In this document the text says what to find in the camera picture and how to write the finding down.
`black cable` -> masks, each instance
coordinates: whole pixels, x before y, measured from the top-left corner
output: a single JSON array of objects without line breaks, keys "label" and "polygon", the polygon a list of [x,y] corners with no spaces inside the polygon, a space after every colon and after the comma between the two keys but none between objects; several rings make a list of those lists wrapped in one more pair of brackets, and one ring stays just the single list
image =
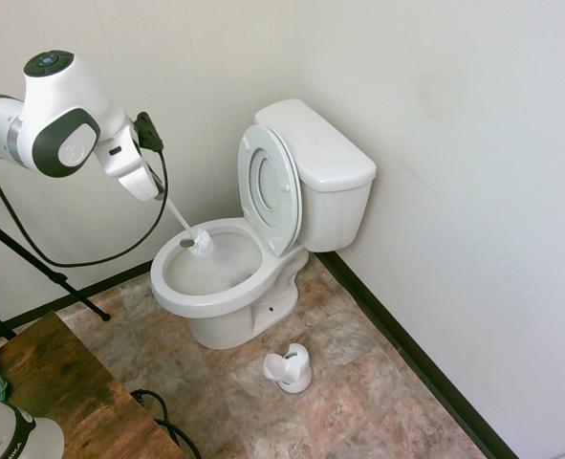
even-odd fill
[{"label": "black cable", "polygon": [[138,390],[134,390],[133,392],[131,392],[131,396],[136,399],[136,401],[141,404],[142,402],[142,395],[150,395],[151,397],[154,397],[155,399],[157,399],[159,401],[159,403],[161,404],[161,408],[163,409],[163,419],[155,419],[155,422],[160,425],[160,426],[164,426],[165,428],[167,428],[167,431],[169,432],[169,436],[171,437],[171,439],[174,441],[174,443],[176,445],[180,445],[178,443],[178,439],[176,438],[176,433],[178,435],[180,435],[182,437],[182,439],[185,441],[185,443],[188,445],[188,447],[191,449],[191,451],[193,451],[193,454],[195,454],[195,458],[196,459],[201,459],[202,455],[199,453],[199,450],[197,449],[197,447],[195,446],[195,444],[191,441],[190,438],[188,438],[188,436],[182,432],[179,428],[177,428],[176,426],[174,426],[173,424],[171,424],[169,422],[169,418],[167,416],[167,405],[165,404],[165,401],[163,400],[163,398],[157,394],[156,392],[153,392],[152,390],[146,390],[146,389],[138,389]]},{"label": "black cable", "polygon": [[184,432],[182,432],[179,428],[177,428],[173,424],[167,423],[166,421],[163,421],[161,419],[155,419],[155,423],[157,423],[159,426],[164,426],[164,427],[173,429],[178,435],[183,437],[183,440],[185,440],[185,442],[188,445],[188,447],[190,448],[190,450],[193,451],[193,454],[195,454],[195,459],[202,459],[202,455],[199,453],[199,450],[197,449],[195,444],[193,442],[191,442],[190,438],[188,438],[186,436],[186,434]]},{"label": "black cable", "polygon": [[[163,418],[169,422],[169,417],[167,416],[167,405],[165,404],[165,402],[163,401],[163,397],[161,397],[159,394],[157,394],[156,392],[153,392],[152,390],[146,390],[146,389],[138,389],[138,390],[134,390],[133,392],[131,392],[131,396],[136,399],[138,401],[139,404],[141,404],[142,401],[142,395],[150,395],[151,397],[154,397],[155,399],[157,399],[159,401],[159,403],[161,404],[161,408],[163,409]],[[176,438],[176,434],[174,433],[174,431],[170,428],[167,429],[167,431],[169,432],[169,436],[171,437],[171,439],[174,441],[174,443],[176,445],[178,445],[178,439]]]},{"label": "black cable", "polygon": [[1,186],[0,186],[0,198],[1,198],[2,202],[4,203],[4,206],[6,206],[8,213],[11,215],[12,221],[19,228],[19,230],[21,231],[21,234],[23,234],[23,237],[25,237],[25,239],[27,240],[29,245],[32,247],[32,249],[38,255],[40,255],[40,257],[44,261],[46,261],[50,265],[57,266],[58,268],[81,268],[81,267],[84,267],[84,266],[99,265],[99,264],[105,263],[107,261],[115,260],[115,259],[129,253],[134,248],[136,248],[139,244],[141,244],[150,235],[150,233],[152,231],[154,231],[154,229],[157,227],[157,225],[159,225],[159,222],[161,221],[161,218],[163,217],[163,212],[165,211],[165,202],[167,201],[168,186],[167,186],[167,167],[165,166],[165,158],[163,157],[163,151],[162,150],[157,151],[156,153],[159,154],[159,158],[161,160],[161,166],[163,168],[163,200],[161,202],[161,208],[159,209],[159,214],[157,215],[155,223],[153,223],[153,225],[146,232],[146,234],[144,236],[142,236],[140,238],[140,240],[138,242],[136,242],[133,246],[131,246],[130,248],[125,249],[124,251],[121,251],[121,252],[119,252],[115,255],[111,255],[111,256],[108,256],[106,258],[101,258],[100,260],[87,261],[87,262],[83,262],[83,263],[58,263],[58,262],[52,260],[51,258],[46,256],[46,254],[43,251],[41,251],[35,245],[35,243],[31,239],[31,237],[28,235],[27,231],[23,227],[23,224],[21,223],[18,216],[16,215],[16,212],[14,212],[14,209],[12,208],[12,205],[11,205],[10,201],[8,200],[8,198],[6,197],[6,194],[4,193],[4,190],[2,189]]}]

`wooden table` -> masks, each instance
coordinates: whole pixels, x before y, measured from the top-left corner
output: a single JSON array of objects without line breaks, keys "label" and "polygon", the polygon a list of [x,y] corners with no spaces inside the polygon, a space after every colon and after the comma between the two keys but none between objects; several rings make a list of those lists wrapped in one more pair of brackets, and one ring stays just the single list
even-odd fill
[{"label": "wooden table", "polygon": [[0,348],[9,402],[55,420],[63,459],[186,458],[54,313]]}]

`toilet lid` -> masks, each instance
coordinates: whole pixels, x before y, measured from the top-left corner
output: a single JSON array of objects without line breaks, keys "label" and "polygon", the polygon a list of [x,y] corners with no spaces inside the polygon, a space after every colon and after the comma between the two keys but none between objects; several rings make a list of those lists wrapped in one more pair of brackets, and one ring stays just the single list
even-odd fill
[{"label": "toilet lid", "polygon": [[237,165],[244,216],[279,256],[301,228],[301,191],[293,157],[271,129],[255,124],[242,137]]}]

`toilet tank lid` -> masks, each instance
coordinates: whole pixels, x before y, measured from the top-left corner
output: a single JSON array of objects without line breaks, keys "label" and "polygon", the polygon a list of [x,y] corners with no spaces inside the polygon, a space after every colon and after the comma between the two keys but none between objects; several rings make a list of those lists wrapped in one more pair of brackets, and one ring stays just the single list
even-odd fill
[{"label": "toilet tank lid", "polygon": [[328,121],[294,98],[254,116],[273,130],[293,155],[299,179],[319,192],[342,191],[371,182],[376,164]]}]

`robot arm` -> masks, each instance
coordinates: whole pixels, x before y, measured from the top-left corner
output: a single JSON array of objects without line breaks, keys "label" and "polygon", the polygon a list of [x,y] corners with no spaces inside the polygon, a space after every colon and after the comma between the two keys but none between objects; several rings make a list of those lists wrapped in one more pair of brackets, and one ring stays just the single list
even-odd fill
[{"label": "robot arm", "polygon": [[24,72],[25,101],[0,96],[0,159],[67,177],[95,151],[105,172],[141,201],[162,193],[134,123],[77,55],[42,53]]}]

